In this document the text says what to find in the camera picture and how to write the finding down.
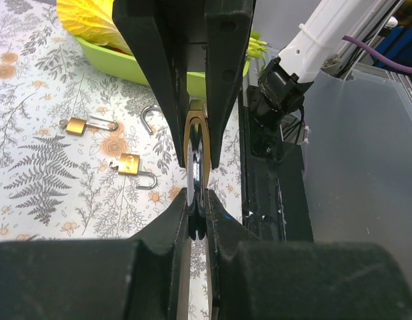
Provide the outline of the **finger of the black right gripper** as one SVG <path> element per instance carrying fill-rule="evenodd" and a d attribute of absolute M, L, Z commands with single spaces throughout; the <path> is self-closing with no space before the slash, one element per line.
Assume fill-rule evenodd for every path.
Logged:
<path fill-rule="evenodd" d="M 162 1 L 115 1 L 112 18 L 169 126 L 180 167 L 185 167 L 184 129 L 188 112 L 187 64 Z"/>
<path fill-rule="evenodd" d="M 241 88 L 255 4 L 205 2 L 207 121 L 214 169 L 220 164 L 223 134 Z"/>

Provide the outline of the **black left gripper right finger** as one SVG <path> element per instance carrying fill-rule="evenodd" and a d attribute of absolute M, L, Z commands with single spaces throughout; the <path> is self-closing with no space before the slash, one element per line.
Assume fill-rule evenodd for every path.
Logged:
<path fill-rule="evenodd" d="M 205 196 L 212 319 L 412 319 L 398 263 L 373 243 L 264 241 Z"/>

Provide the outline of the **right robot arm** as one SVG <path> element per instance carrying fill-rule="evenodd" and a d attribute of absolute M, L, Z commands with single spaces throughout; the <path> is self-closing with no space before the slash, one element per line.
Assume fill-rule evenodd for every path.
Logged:
<path fill-rule="evenodd" d="M 274 127 L 299 110 L 323 63 L 371 6 L 370 1 L 322 1 L 299 32 L 269 62 L 253 117 Z M 205 73 L 206 156 L 219 165 L 223 132 L 239 93 L 247 59 L 254 1 L 115 1 L 112 20 L 134 54 L 169 125 L 185 166 L 189 120 L 187 74 Z"/>

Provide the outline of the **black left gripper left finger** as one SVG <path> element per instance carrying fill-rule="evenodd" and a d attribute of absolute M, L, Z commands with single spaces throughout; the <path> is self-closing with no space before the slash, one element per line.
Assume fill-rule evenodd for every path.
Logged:
<path fill-rule="evenodd" d="M 128 239 L 0 243 L 0 319 L 186 319 L 187 192 Z"/>

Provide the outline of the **large brass padlock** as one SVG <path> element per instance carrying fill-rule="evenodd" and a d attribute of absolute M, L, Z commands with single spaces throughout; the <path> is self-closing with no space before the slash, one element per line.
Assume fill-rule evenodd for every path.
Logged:
<path fill-rule="evenodd" d="M 153 115 L 160 112 L 161 108 L 158 105 L 148 105 L 144 107 L 140 113 L 140 122 L 149 135 L 153 135 L 153 127 L 150 124 Z"/>
<path fill-rule="evenodd" d="M 187 213 L 193 240 L 202 240 L 206 234 L 205 192 L 211 170 L 211 147 L 205 111 L 204 101 L 191 100 L 184 130 Z"/>

